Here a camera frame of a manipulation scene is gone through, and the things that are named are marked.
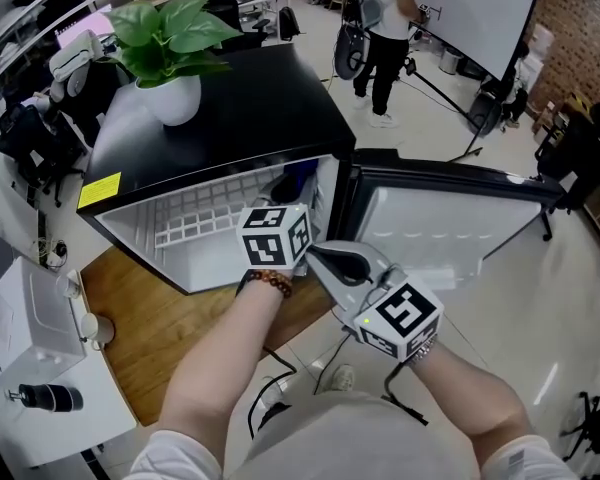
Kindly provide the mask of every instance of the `white pot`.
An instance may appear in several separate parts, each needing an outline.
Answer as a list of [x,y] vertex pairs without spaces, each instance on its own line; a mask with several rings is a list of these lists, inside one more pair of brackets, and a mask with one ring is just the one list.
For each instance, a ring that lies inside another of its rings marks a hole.
[[151,113],[167,126],[178,126],[189,121],[198,112],[200,106],[200,77],[181,76],[171,82],[136,90],[142,103]]

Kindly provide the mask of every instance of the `tiled floor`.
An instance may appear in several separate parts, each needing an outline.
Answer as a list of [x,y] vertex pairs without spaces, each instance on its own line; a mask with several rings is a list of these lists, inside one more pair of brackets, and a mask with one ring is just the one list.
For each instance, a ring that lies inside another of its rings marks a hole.
[[[302,0],[294,0],[294,8],[306,32],[294,40],[296,48],[321,78],[327,78],[340,17]],[[416,59],[420,72],[468,108],[474,82],[442,73],[429,53],[416,53]],[[407,81],[440,100],[413,77]],[[355,132],[358,147],[395,147],[405,158],[448,160],[461,154],[472,136],[459,115],[405,84],[394,85],[389,105],[390,112],[403,122],[395,130],[367,126],[364,115],[351,109],[350,83],[334,79],[330,94]],[[482,155],[468,161],[521,175],[536,174],[533,152],[537,145],[531,136],[531,120],[524,116],[521,122],[518,130],[496,131],[480,139],[479,145],[485,148]],[[67,201],[65,208],[73,207],[74,202]],[[50,221],[54,238],[69,244],[69,268],[82,268],[108,246],[71,212],[51,209]],[[481,277],[472,284],[441,294],[446,305],[441,340],[465,359],[507,380],[529,409],[538,432],[564,453],[569,442],[559,440],[558,432],[577,419],[579,405],[574,396],[580,390],[600,393],[600,248],[579,215],[557,212],[552,221],[555,237],[550,243],[542,241],[543,230],[534,223],[489,258]],[[291,401],[310,396],[343,336],[338,322],[326,315],[282,347],[281,355],[299,370],[285,385]],[[353,340],[344,345],[334,366],[344,362],[355,366],[358,388],[373,394],[381,394],[382,381],[394,366],[383,354]],[[271,358],[258,366],[231,421],[227,475],[248,450],[246,417],[262,377],[282,371]],[[458,478],[477,478],[466,439],[444,419],[419,381],[403,371],[394,391],[403,403],[425,414],[431,421],[430,431],[458,457]],[[261,416],[262,410],[256,410],[256,426]],[[140,429],[107,443],[102,462],[112,478],[126,473],[150,430]],[[592,460],[582,453],[572,465],[579,473],[600,472],[600,458]]]

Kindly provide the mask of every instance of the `whiteboard stand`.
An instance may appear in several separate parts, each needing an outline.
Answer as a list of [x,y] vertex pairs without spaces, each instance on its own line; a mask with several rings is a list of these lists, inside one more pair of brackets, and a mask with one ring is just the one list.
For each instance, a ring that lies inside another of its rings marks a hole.
[[420,73],[418,73],[417,68],[416,68],[416,61],[414,59],[412,59],[411,57],[407,57],[407,62],[404,65],[404,69],[407,72],[407,76],[414,75],[418,80],[422,80],[422,82],[427,84],[429,87],[431,87],[431,89],[433,89],[440,96],[442,96],[445,99],[445,101],[447,101],[453,108],[455,108],[458,111],[458,113],[460,115],[462,115],[467,121],[469,121],[476,129],[476,133],[473,136],[473,139],[471,139],[471,142],[469,143],[469,146],[467,147],[466,151],[462,155],[449,160],[449,163],[458,162],[458,161],[460,161],[464,158],[470,157],[470,156],[480,155],[480,153],[482,152],[481,147],[476,148],[476,149],[472,149],[472,148],[473,148],[473,145],[476,143],[476,140],[478,140],[478,136],[482,133],[482,130],[484,129],[485,125],[487,124],[488,116],[490,116],[491,113],[493,112],[493,109],[497,105],[497,101],[493,100],[493,105],[491,105],[491,108],[489,109],[489,113],[487,114],[487,117],[485,117],[482,120],[482,123],[479,124],[474,119],[472,119],[471,116],[469,114],[467,114],[464,111],[464,109],[461,108],[455,101],[453,101],[451,98],[449,98],[449,96],[447,96],[440,89],[438,89],[435,85],[433,85],[431,82],[429,82],[429,80],[427,80]]

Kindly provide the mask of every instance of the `black mini fridge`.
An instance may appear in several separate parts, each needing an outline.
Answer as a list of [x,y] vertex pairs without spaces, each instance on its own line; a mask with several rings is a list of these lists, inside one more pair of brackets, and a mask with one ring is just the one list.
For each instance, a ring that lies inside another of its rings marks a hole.
[[315,242],[369,243],[434,290],[478,276],[486,257],[563,193],[552,181],[356,150],[292,45],[225,59],[232,71],[202,78],[200,109],[179,127],[157,122],[134,87],[118,91],[83,190],[101,180],[115,187],[78,208],[183,293],[240,280],[247,268],[235,234],[240,212],[285,173],[310,173],[298,200],[309,205]]

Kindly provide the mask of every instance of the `bracelet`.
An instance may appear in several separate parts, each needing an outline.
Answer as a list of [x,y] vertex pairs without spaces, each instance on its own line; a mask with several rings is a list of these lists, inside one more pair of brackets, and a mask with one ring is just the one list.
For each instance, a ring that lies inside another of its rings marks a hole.
[[282,292],[285,299],[291,297],[291,280],[275,270],[249,270],[247,282],[263,281]]
[[438,341],[438,336],[437,335],[436,336],[432,336],[427,341],[425,341],[424,344],[418,349],[418,351],[415,354],[413,354],[411,356],[411,358],[409,358],[409,360],[407,362],[407,366],[409,368],[411,368],[415,364],[417,364],[420,361],[422,361],[427,356],[427,354],[429,354],[429,352],[431,352],[431,349],[436,344],[436,341]]

